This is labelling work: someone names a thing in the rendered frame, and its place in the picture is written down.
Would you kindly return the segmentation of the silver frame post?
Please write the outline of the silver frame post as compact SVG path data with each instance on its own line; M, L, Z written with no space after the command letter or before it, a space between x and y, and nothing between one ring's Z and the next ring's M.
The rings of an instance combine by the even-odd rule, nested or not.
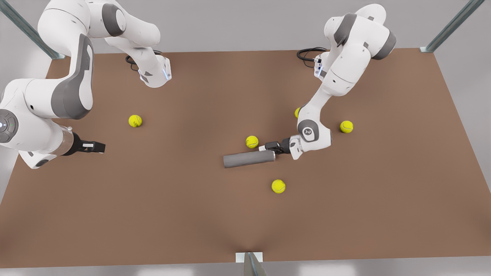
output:
M35 30L35 28L28 23L19 12L7 2L7 0L0 0L0 11L51 59L65 59L65 55L54 51L41 39L37 30Z
M485 0L469 0L438 35L427 46L420 47L419 51L434 53L484 2Z
M236 262L243 263L243 276L267 276L262 262L263 252L235 253Z

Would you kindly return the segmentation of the grey tennis tube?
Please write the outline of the grey tennis tube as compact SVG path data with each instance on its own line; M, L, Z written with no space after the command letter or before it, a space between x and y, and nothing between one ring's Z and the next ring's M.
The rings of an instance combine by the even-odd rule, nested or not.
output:
M223 156L223 164L225 168L233 168L275 161L275 157L275 152L271 150L238 153Z

